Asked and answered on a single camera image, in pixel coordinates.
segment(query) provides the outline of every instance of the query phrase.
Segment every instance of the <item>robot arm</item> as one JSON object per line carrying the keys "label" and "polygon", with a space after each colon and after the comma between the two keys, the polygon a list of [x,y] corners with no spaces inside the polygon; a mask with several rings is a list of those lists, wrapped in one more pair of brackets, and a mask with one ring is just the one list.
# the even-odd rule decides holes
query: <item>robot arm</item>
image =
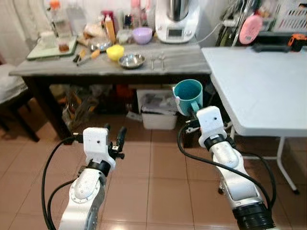
{"label": "robot arm", "polygon": [[62,215],[60,230],[95,230],[97,214],[105,198],[108,173],[115,166],[116,158],[124,145],[126,128],[119,132],[116,145],[108,143],[107,128],[87,128],[83,132],[84,152],[88,166],[72,183],[69,202]]}
{"label": "robot arm", "polygon": [[[210,106],[196,113],[201,137],[199,144],[212,155],[213,161],[247,175],[242,155],[226,141],[226,132],[219,109]],[[276,229],[271,212],[254,183],[227,169],[217,167],[221,175],[219,191],[223,191],[241,230]]]}

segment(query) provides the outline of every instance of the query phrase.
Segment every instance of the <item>mug handle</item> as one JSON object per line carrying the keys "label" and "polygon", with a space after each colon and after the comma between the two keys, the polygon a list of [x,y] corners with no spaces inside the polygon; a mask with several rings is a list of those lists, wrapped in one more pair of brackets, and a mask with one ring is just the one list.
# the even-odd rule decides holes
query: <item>mug handle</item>
{"label": "mug handle", "polygon": [[192,109],[193,109],[194,112],[197,112],[200,109],[199,105],[195,101],[191,102],[191,106],[192,106]]}

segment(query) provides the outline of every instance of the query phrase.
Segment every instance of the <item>white folding table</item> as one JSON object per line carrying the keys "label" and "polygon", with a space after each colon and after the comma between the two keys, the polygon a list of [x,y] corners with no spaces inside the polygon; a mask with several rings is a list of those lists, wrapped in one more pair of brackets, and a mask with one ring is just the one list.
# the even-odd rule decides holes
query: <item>white folding table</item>
{"label": "white folding table", "polygon": [[307,137],[307,52],[261,52],[250,47],[212,47],[202,52],[211,81],[242,136],[281,137],[278,167],[298,193],[282,164],[286,137]]}

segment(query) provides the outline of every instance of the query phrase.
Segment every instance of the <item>teal mug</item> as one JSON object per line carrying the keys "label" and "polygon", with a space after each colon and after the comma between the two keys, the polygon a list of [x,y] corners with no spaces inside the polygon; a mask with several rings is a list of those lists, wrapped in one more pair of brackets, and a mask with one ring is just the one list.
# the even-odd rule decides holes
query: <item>teal mug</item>
{"label": "teal mug", "polygon": [[190,116],[191,109],[197,112],[202,108],[202,84],[193,79],[183,80],[173,87],[179,112]]}

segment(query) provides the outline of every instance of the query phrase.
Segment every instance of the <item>white basket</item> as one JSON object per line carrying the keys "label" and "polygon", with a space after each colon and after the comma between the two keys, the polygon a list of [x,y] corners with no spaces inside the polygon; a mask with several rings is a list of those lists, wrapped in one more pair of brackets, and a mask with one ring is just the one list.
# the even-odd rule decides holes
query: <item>white basket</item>
{"label": "white basket", "polygon": [[177,122],[177,116],[173,115],[142,114],[142,118],[145,129],[171,130]]}
{"label": "white basket", "polygon": [[307,32],[307,9],[290,8],[280,11],[273,28],[274,32]]}

